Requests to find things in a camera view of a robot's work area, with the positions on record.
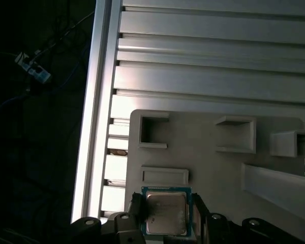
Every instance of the cpu processor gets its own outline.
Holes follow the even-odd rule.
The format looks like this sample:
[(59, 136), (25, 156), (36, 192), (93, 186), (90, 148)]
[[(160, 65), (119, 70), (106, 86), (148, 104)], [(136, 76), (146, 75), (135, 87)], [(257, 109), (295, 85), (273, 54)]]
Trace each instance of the cpu processor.
[(191, 233), (191, 188), (142, 188), (148, 215), (143, 227), (146, 235)]

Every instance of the metal frame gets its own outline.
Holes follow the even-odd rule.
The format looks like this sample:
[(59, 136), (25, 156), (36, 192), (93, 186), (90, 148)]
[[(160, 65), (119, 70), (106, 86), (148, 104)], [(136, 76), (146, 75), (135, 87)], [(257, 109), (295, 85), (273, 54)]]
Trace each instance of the metal frame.
[[(120, 13), (120, 10), (111, 13), (111, 8), (113, 7), (114, 10), (117, 10), (117, 8), (115, 8), (117, 5), (120, 6), (120, 0), (113, 2), (110, 0), (96, 1), (71, 222), (74, 222), (83, 216), (97, 217), (93, 212), (88, 211), (88, 208), (93, 208), (93, 206), (89, 204), (93, 202), (89, 192), (90, 190), (93, 190), (90, 189), (93, 184), (93, 175), (103, 175), (104, 172), (103, 164), (99, 163), (95, 166), (97, 160), (94, 161), (93, 158), (97, 157), (97, 152), (95, 152), (96, 148), (104, 148), (104, 150), (106, 148), (106, 134), (108, 130), (107, 120), (110, 106), (109, 104), (103, 103), (103, 101), (107, 100), (110, 102), (112, 77), (109, 78), (109, 84), (106, 83), (108, 77), (105, 76), (104, 79), (102, 77), (103, 64), (114, 67), (114, 57), (105, 60), (105, 53), (106, 55), (111, 55), (113, 50), (115, 52), (118, 35), (118, 14)], [(115, 39), (114, 46), (112, 42), (106, 47), (107, 36), (110, 42), (112, 41), (111, 39)], [(101, 143), (103, 145), (100, 145), (99, 142), (95, 141), (97, 133), (105, 135), (101, 138)], [(98, 184), (95, 187), (95, 190), (97, 191), (96, 194), (101, 197), (102, 182), (95, 183)]]
[[(124, 211), (124, 188), (103, 182), (125, 180), (127, 158), (106, 152), (128, 149), (136, 109), (299, 117), (305, 124), (305, 3), (297, 2), (97, 0), (72, 222), (101, 217), (100, 209)], [(251, 18), (253, 30), (259, 28), (251, 23), (264, 29), (282, 23), (287, 32), (280, 32), (297, 44), (260, 45), (248, 41), (249, 33), (225, 32), (231, 17)], [(214, 23), (206, 25), (212, 32), (188, 24), (211, 19), (226, 23), (224, 31)], [(301, 27), (293, 37), (292, 26)], [(262, 40), (287, 41), (269, 33)]]

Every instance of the dark background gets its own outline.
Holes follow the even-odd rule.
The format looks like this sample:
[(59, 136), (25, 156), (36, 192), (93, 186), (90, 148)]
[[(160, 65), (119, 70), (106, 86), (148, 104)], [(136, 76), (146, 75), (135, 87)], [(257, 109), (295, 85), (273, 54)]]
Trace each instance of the dark background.
[(6, 52), (31, 55), (54, 43), (64, 28), (93, 12), (95, 3), (0, 1), (0, 104), (27, 95), (0, 108), (0, 237), (12, 243), (27, 242), (7, 228), (46, 241), (70, 224), (94, 16), (37, 60), (52, 74), (49, 84), (27, 76)]

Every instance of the blue cable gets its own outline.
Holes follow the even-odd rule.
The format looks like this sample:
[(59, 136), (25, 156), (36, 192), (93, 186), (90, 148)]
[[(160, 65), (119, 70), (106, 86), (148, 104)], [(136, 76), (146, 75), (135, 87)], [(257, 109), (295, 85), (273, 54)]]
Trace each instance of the blue cable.
[(10, 98), (10, 99), (8, 99), (8, 100), (6, 100), (6, 101), (4, 101), (3, 103), (0, 104), (0, 109), (2, 107), (4, 107), (5, 105), (9, 104), (9, 103), (12, 103), (15, 100), (21, 100), (21, 99), (26, 98), (26, 97), (27, 97), (27, 95), (21, 95), (21, 96), (16, 96), (14, 98)]
[[(88, 47), (85, 47), (83, 49), (83, 51), (81, 52), (81, 57), (84, 56), (84, 54), (86, 53), (87, 50), (88, 50)], [(79, 65), (80, 65), (80, 61), (78, 61), (76, 66), (71, 71), (70, 75), (66, 78), (66, 80), (58, 88), (56, 88), (52, 91), (49, 91), (45, 94), (52, 95), (52, 94), (55, 94), (56, 92), (58, 92), (61, 88), (63, 88), (71, 80), (71, 78), (75, 74), (76, 70), (78, 69)], [(24, 98), (27, 98), (27, 97), (30, 97), (30, 96), (29, 95), (21, 95), (21, 96), (16, 96), (16, 97), (10, 98), (10, 99), (8, 99), (8, 100), (6, 100), (6, 101), (4, 101), (3, 103), (0, 104), (0, 109), (2, 109), (7, 104), (10, 104), (10, 103), (14, 102), (15, 100), (21, 100), (21, 99), (24, 99)]]
[[(83, 58), (84, 54), (86, 53), (86, 51), (88, 50), (88, 47), (85, 47), (83, 49), (83, 51), (81, 52), (80, 57)], [(70, 75), (67, 77), (67, 79), (55, 90), (52, 90), (50, 92), (48, 92), (48, 94), (55, 94), (57, 91), (59, 91), (61, 88), (63, 88), (69, 81), (70, 79), (73, 77), (73, 75), (75, 74), (76, 70), (78, 69), (80, 65), (80, 61), (78, 61), (78, 63), (76, 64), (76, 66), (73, 68), (73, 70), (71, 71)]]

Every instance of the white connector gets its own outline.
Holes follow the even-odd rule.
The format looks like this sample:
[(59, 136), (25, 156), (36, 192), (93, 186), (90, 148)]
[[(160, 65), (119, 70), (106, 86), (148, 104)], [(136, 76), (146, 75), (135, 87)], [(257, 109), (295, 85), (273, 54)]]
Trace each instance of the white connector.
[(21, 66), (26, 72), (34, 76), (34, 78), (42, 84), (48, 82), (51, 78), (51, 74), (48, 73), (42, 66), (39, 66), (36, 62), (25, 63), (24, 60), (29, 56), (25, 53), (20, 53), (15, 62)]

